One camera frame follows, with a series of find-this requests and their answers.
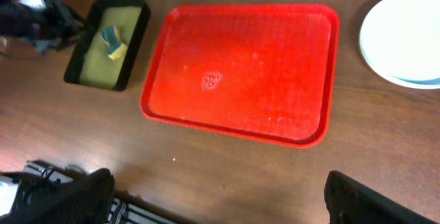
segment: brown table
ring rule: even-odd
[[[93,0],[64,0],[82,15]],[[328,223],[340,170],[440,221],[440,92],[393,85],[367,67],[360,23],[379,0],[146,0],[152,10],[126,91],[63,82],[72,48],[0,58],[0,169],[27,159],[112,170],[119,189],[198,223]],[[321,2],[341,30],[329,131],[305,150],[146,119],[140,94],[160,26],[181,3]]]

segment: black container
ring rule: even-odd
[[[89,50],[92,40],[101,22],[104,11],[107,8],[120,7],[140,7],[141,12],[137,18],[135,30],[131,37],[131,42],[125,54],[118,80],[111,90],[123,91],[127,86],[130,78],[131,70],[138,54],[139,46],[144,36],[146,25],[150,19],[150,9],[146,5],[145,0],[96,0],[87,16],[85,23],[85,32],[80,36],[75,46],[74,53],[70,58],[64,74],[64,81],[73,84],[79,84],[81,70],[83,69],[84,55]]]

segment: red plastic tray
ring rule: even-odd
[[[298,148],[324,136],[339,18],[320,4],[184,5],[141,98],[154,120]]]

